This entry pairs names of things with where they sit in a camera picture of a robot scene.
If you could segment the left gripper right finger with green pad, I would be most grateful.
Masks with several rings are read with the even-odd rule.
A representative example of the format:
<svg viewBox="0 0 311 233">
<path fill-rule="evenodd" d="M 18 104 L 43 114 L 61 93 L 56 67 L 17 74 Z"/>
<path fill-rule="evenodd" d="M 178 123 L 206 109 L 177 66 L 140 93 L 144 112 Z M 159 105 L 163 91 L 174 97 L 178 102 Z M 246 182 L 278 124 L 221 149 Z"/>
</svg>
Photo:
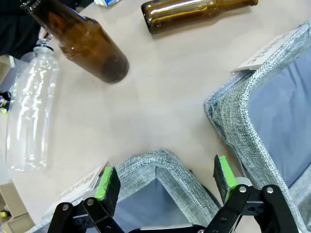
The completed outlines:
<svg viewBox="0 0 311 233">
<path fill-rule="evenodd" d="M 252 216 L 262 233 L 299 232 L 289 206 L 277 185 L 261 190 L 246 182 L 238 183 L 225 156 L 214 157 L 213 177 L 224 201 L 207 233 L 232 233 L 243 216 Z"/>
</svg>

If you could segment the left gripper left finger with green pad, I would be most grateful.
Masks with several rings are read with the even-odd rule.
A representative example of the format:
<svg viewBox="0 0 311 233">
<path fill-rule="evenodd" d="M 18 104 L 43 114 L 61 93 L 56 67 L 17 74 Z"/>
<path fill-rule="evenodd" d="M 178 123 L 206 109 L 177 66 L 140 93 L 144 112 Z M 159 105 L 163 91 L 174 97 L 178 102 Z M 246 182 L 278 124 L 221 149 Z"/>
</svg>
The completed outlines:
<svg viewBox="0 0 311 233">
<path fill-rule="evenodd" d="M 106 167 L 94 197 L 73 205 L 57 205 L 48 228 L 49 233 L 85 233 L 95 228 L 99 233 L 122 233 L 113 219 L 121 183 L 115 167 Z"/>
</svg>

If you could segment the person's hand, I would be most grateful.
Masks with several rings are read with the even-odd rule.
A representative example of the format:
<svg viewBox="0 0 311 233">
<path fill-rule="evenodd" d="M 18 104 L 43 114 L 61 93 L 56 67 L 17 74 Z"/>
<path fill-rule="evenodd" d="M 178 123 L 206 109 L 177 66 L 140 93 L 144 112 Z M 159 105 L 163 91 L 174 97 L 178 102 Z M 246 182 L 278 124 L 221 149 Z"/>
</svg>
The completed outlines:
<svg viewBox="0 0 311 233">
<path fill-rule="evenodd" d="M 51 40 L 53 36 L 49 34 L 43 27 L 40 27 L 38 39 L 48 39 Z"/>
</svg>

